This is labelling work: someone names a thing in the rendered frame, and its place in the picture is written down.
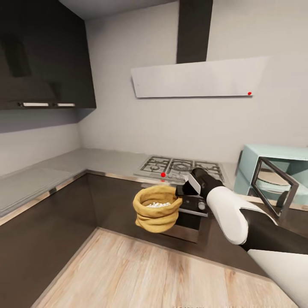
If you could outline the microwave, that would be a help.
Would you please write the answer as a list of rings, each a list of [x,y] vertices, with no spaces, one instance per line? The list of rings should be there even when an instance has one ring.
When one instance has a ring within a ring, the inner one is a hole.
[[[296,193],[308,194],[308,148],[246,143],[239,169],[276,222],[283,222]]]

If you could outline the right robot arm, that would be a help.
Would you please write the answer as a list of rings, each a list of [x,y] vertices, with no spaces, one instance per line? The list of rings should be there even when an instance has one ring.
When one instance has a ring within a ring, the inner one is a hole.
[[[230,243],[240,245],[299,308],[308,308],[308,238],[274,224],[203,168],[183,181],[175,195],[203,197]]]

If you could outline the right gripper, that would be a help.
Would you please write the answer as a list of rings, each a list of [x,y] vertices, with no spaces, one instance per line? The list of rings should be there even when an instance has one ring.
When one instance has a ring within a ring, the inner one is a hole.
[[[183,184],[183,185],[176,185],[176,191],[175,191],[175,195],[176,196],[183,196],[183,195],[198,195],[198,193],[196,192],[192,192],[190,190],[188,190],[187,188],[187,183]]]

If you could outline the popcorn bag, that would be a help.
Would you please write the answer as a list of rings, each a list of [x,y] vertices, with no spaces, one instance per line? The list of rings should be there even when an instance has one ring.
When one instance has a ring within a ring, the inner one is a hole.
[[[176,196],[175,191],[176,188],[168,185],[140,190],[133,200],[133,207],[137,212],[136,225],[151,233],[162,233],[172,228],[182,205],[182,196]],[[151,207],[154,204],[162,206]]]

